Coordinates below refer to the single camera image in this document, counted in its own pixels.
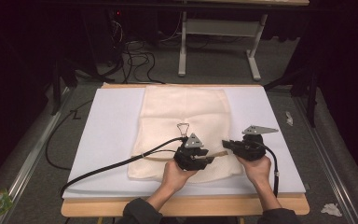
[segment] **electrical wire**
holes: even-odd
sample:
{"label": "electrical wire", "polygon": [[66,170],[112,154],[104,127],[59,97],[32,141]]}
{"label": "electrical wire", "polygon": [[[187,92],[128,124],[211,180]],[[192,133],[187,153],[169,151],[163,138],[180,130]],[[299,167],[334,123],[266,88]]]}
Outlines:
{"label": "electrical wire", "polygon": [[[139,43],[139,42],[130,42],[130,43],[128,43],[127,47],[126,47],[126,51],[124,51],[124,53],[129,55],[129,59],[127,60],[127,64],[130,66],[130,68],[135,67],[134,70],[133,70],[135,79],[137,81],[140,81],[140,82],[146,82],[146,81],[141,80],[140,78],[138,78],[137,71],[141,68],[141,66],[144,66],[144,65],[147,65],[149,63],[152,63],[152,65],[146,71],[146,76],[147,76],[149,82],[165,84],[165,82],[162,82],[160,80],[155,80],[150,76],[151,71],[153,70],[153,68],[156,65],[156,59],[155,59],[155,56],[154,56],[153,53],[147,52],[147,51],[140,51],[140,49],[144,47],[145,42],[141,42],[142,46],[140,48],[138,48],[137,50],[133,50],[131,52],[130,51],[130,44],[133,44],[133,43]],[[142,61],[141,63],[138,63],[138,64],[134,64],[133,60],[134,59],[139,59],[139,58],[144,59],[144,61]],[[126,83],[128,83],[128,79],[129,79],[130,75],[131,74],[128,73],[128,75],[125,77],[125,82]]]}
{"label": "electrical wire", "polygon": [[65,116],[65,118],[63,118],[60,123],[53,129],[53,131],[51,131],[50,135],[48,136],[48,140],[46,141],[46,147],[45,147],[45,157],[46,157],[46,160],[48,161],[48,164],[50,164],[51,166],[57,168],[57,169],[60,169],[60,170],[68,170],[70,171],[71,168],[67,168],[67,167],[63,167],[63,166],[60,166],[60,165],[57,165],[55,164],[54,162],[51,161],[51,159],[49,158],[48,156],[48,147],[50,145],[50,141],[51,141],[51,138],[53,137],[53,135],[57,132],[57,130],[63,125],[63,123],[72,115],[72,114],[76,114],[77,113],[77,110],[80,109],[81,107],[83,107],[84,105],[87,105],[89,103],[91,103],[93,101],[92,100],[89,100],[85,103],[83,103],[82,105],[76,107],[75,109],[73,110],[70,110],[70,113],[68,115]]}
{"label": "electrical wire", "polygon": [[94,171],[88,172],[88,173],[86,173],[86,174],[84,174],[84,175],[81,175],[81,176],[79,176],[79,177],[77,177],[77,178],[75,178],[75,179],[69,181],[68,183],[66,183],[66,184],[61,188],[61,190],[60,190],[60,196],[61,196],[61,198],[63,199],[62,195],[63,195],[63,193],[65,192],[65,190],[66,190],[69,186],[75,184],[76,182],[78,182],[78,181],[80,181],[80,180],[82,180],[82,179],[85,179],[85,178],[87,178],[87,177],[89,177],[89,176],[96,175],[96,174],[101,173],[101,172],[104,172],[104,171],[108,171],[108,170],[112,170],[112,169],[118,168],[119,166],[126,165],[126,164],[128,164],[128,163],[130,163],[130,162],[133,162],[133,161],[137,161],[137,160],[139,160],[139,159],[141,159],[141,158],[143,158],[143,157],[146,157],[146,156],[152,154],[154,151],[158,150],[158,149],[161,148],[161,147],[164,147],[164,146],[168,145],[169,143],[172,143],[172,142],[175,142],[175,141],[183,141],[184,139],[185,139],[184,137],[173,138],[173,139],[171,139],[171,140],[169,140],[169,141],[167,141],[167,142],[165,142],[165,143],[159,145],[158,147],[155,147],[155,148],[153,148],[153,149],[150,149],[150,150],[146,151],[145,153],[143,153],[143,154],[141,154],[141,155],[138,155],[138,156],[129,158],[129,159],[125,160],[125,161],[120,161],[120,162],[118,162],[118,163],[115,163],[115,164],[112,164],[112,165],[108,165],[108,166],[105,166],[105,167],[100,168],[100,169],[98,169],[98,170],[94,170]]}

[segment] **cloth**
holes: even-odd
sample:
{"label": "cloth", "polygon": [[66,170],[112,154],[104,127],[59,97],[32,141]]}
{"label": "cloth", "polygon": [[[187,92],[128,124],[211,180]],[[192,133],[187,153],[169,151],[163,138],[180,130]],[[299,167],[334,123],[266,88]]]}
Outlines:
{"label": "cloth", "polygon": [[342,217],[341,212],[339,212],[337,208],[337,204],[333,203],[327,203],[324,205],[324,208],[322,209],[321,213],[327,213],[329,215],[333,215],[336,217]]}
{"label": "cloth", "polygon": [[[162,214],[142,199],[135,199],[128,203],[123,211],[123,218],[117,224],[159,224]],[[296,214],[292,210],[279,208],[263,212],[257,224],[299,224]]]}
{"label": "cloth", "polygon": [[[225,151],[228,155],[216,157],[204,171],[191,176],[189,183],[201,183],[242,174],[243,170],[231,150],[222,146],[228,139],[230,108],[223,90],[204,90],[173,86],[148,86],[145,88],[139,117],[137,139],[132,156],[140,155],[181,133],[179,123],[188,123],[187,136],[194,133],[208,149],[208,155]],[[176,151],[180,141],[161,149]],[[152,159],[171,159],[174,152],[164,151],[150,155]],[[138,160],[129,164],[129,178],[153,178],[161,180],[165,161]]]}
{"label": "cloth", "polygon": [[271,209],[263,212],[263,216],[258,219],[257,224],[299,224],[296,213],[285,208]]}

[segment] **metal rail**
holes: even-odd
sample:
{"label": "metal rail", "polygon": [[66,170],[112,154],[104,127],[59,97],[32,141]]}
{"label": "metal rail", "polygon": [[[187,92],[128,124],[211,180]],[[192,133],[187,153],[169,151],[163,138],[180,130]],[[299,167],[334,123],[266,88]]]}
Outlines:
{"label": "metal rail", "polygon": [[303,101],[299,97],[293,97],[293,101],[295,102],[295,105],[300,111],[301,117],[306,123],[309,131],[310,136],[313,139],[313,142],[315,143],[315,146],[317,148],[319,159],[322,162],[322,166],[324,168],[324,172],[326,173],[326,176],[330,182],[330,185],[336,194],[339,206],[342,209],[342,212],[346,219],[348,220],[348,223],[350,224],[358,224],[358,213],[356,209],[354,208],[354,205],[351,201],[351,197],[342,182],[341,178],[339,177],[336,168],[334,167],[334,164],[330,160],[327,150],[324,147],[324,144],[315,128],[312,128],[310,123],[308,122],[307,115],[306,115],[306,108],[304,106]]}

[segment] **table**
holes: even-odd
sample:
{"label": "table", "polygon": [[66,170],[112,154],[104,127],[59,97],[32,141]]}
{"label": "table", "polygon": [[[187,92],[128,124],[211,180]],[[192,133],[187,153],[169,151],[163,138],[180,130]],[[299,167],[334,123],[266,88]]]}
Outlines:
{"label": "table", "polygon": [[[236,4],[262,4],[262,5],[284,5],[284,6],[307,6],[308,0],[286,0],[286,1],[264,1],[264,0],[195,0],[192,2],[220,2]],[[217,21],[188,19],[186,11],[182,15],[182,42],[179,55],[179,77],[186,75],[186,36],[187,34],[196,35],[230,35],[230,36],[250,36],[254,39],[251,49],[246,50],[246,58],[251,68],[252,76],[255,81],[261,79],[260,73],[255,62],[255,52],[263,34],[268,14],[263,14],[260,21]]]}
{"label": "table", "polygon": [[[115,124],[118,126],[118,131],[106,130],[103,126],[106,125],[107,127],[112,127],[113,123],[111,121],[114,120],[114,117],[119,114],[125,115],[127,118],[132,118],[132,116],[138,115],[139,108],[133,108],[132,104],[138,105],[140,102],[139,97],[142,100],[142,95],[140,95],[139,92],[142,91],[143,87],[144,86],[140,85],[103,86],[103,89],[114,88],[114,91],[117,93],[131,91],[131,96],[126,95],[125,99],[123,98],[124,95],[119,96],[117,94],[112,94],[112,91],[109,92],[110,95],[107,95],[104,98],[99,97],[99,93],[97,92],[98,94],[94,100],[85,131],[83,132],[83,136],[79,144],[74,166],[69,177],[70,179],[73,179],[91,170],[95,170],[97,167],[104,166],[104,163],[112,163],[112,159],[107,159],[106,157],[106,152],[113,152],[111,151],[112,146],[117,148],[124,148],[125,146],[131,146],[131,144],[133,144],[133,138],[135,136],[132,132],[134,131],[133,129],[136,128],[137,120],[126,118],[117,119],[117,123]],[[228,94],[242,93],[240,91],[244,91],[245,89],[259,93],[264,92],[264,89],[261,86],[245,87],[201,85],[199,87],[215,89],[223,88],[226,90],[226,92],[230,92]],[[255,99],[253,95],[244,97],[245,100],[241,100],[237,105],[233,105],[231,107],[233,118],[238,116],[235,115],[236,113],[242,113],[242,111],[238,109],[243,107],[241,104],[252,103],[252,108],[256,108],[258,110],[260,110],[260,106],[262,106],[263,111],[257,113],[262,115],[262,120],[265,120],[269,124],[274,125],[274,127],[277,127],[275,125],[278,124],[275,117],[273,116],[273,112],[270,108],[265,92],[262,97],[263,99],[260,102],[264,103],[258,105],[257,99]],[[121,112],[120,109],[116,109],[116,111],[115,109],[109,109],[123,108],[123,102],[127,102],[126,104],[128,105],[128,108],[133,109],[123,109]],[[104,110],[96,109],[98,108],[96,106],[101,104],[107,104],[109,106]],[[255,119],[251,118],[251,116],[252,115],[249,115],[247,118],[255,121]],[[119,128],[120,122],[125,123],[127,128]],[[240,133],[237,134],[238,129],[240,129],[242,126],[242,122],[240,121],[239,123],[231,125],[233,127],[233,133],[231,133],[230,136],[232,136],[233,139],[241,137]],[[266,123],[259,124],[260,126],[266,126]],[[112,137],[108,138],[107,136],[111,136],[110,134],[112,134],[116,139],[120,139],[120,141],[114,141],[112,140]],[[284,143],[282,134],[275,134],[275,136],[266,136],[264,139],[266,144],[269,144],[270,146],[271,144],[276,146],[274,148],[276,150],[278,161],[281,161],[282,164],[288,164],[281,165],[282,168],[280,168],[280,172],[287,175],[281,175],[280,193],[278,197],[279,201],[284,207],[295,210],[298,215],[306,215],[310,208],[304,195],[304,186],[302,185],[298,172],[296,171],[296,167],[290,156],[290,153],[288,152],[287,146]],[[100,139],[104,139],[104,142],[97,142],[96,140],[98,140],[99,137],[101,137]],[[116,153],[115,160],[122,160],[120,157],[126,157],[126,155],[128,156],[129,152],[124,153],[123,155],[121,154],[121,152]],[[62,214],[66,217],[120,217],[122,216],[123,208],[127,202],[136,197],[146,197],[150,195],[151,192],[153,192],[154,189],[156,189],[159,185],[158,182],[153,181],[130,182],[128,178],[126,178],[126,168],[119,167],[114,172],[109,171],[105,174],[89,177],[89,179],[85,179],[86,181],[83,183],[74,184],[72,189],[70,189],[70,187],[63,195],[64,202],[62,204]],[[247,178],[241,175],[228,178],[228,182],[225,179],[221,182],[213,182],[212,184],[205,186],[186,185],[181,191],[178,192],[176,196],[172,197],[162,207],[160,212],[164,216],[172,217],[249,216],[261,214],[262,208],[260,202],[257,198],[257,195],[255,194],[253,187],[247,188],[251,186],[251,183],[248,180],[246,181],[246,179]],[[229,189],[229,192],[224,192],[224,190],[227,189],[227,186],[230,186],[231,189]],[[125,188],[127,192],[122,192],[123,190],[120,191],[120,188]]]}

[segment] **gray floor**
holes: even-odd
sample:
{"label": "gray floor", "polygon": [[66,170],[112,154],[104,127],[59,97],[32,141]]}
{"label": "gray floor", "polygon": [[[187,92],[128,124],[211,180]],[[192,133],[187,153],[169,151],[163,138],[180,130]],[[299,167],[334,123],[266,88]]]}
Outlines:
{"label": "gray floor", "polygon": [[[156,57],[156,64],[150,76],[166,83],[217,83],[217,84],[267,84],[280,77],[296,47],[296,41],[278,42],[276,39],[262,41],[259,45],[256,61],[262,80],[254,82],[244,57],[245,46],[251,45],[250,39],[234,41],[233,38],[216,38],[205,44],[202,39],[190,41],[187,50],[187,70],[185,77],[177,76],[179,46],[175,42],[160,44],[158,49],[131,44],[131,53],[150,51]],[[141,63],[143,58],[134,58],[132,63]],[[129,82],[147,81],[145,75],[151,63],[140,67],[130,76]],[[121,82],[122,72],[111,76]],[[44,144],[51,131],[48,124],[53,119],[62,119],[71,109],[92,99],[102,83],[92,79],[79,78],[79,85],[65,95],[68,100],[62,114],[52,117],[51,101],[38,120],[24,135],[15,150],[9,155],[0,170],[0,189],[11,189],[15,185],[24,162],[33,156],[35,149]],[[280,87],[268,92],[268,98],[275,112],[281,131],[295,160],[296,167],[307,186],[307,199],[310,213],[299,217],[303,223],[358,223],[358,169],[345,148],[332,121],[323,96],[318,92],[316,106],[316,129],[309,127],[304,119],[301,98],[292,98],[288,87]],[[90,104],[81,107],[77,115],[81,119],[68,119],[53,135],[48,146],[50,158],[61,166],[70,167],[73,163],[76,147],[80,140]],[[289,111],[295,125],[286,123],[285,112]],[[37,156],[37,163],[30,169],[30,178],[25,179],[17,190],[16,206],[0,223],[64,223],[61,215],[62,201],[58,195],[60,187],[66,183],[69,172],[48,165],[43,150]],[[337,203],[343,217],[322,214],[326,203]],[[257,217],[247,217],[246,223],[256,223]],[[97,218],[73,218],[69,223],[96,223]],[[104,223],[111,222],[105,218]]]}

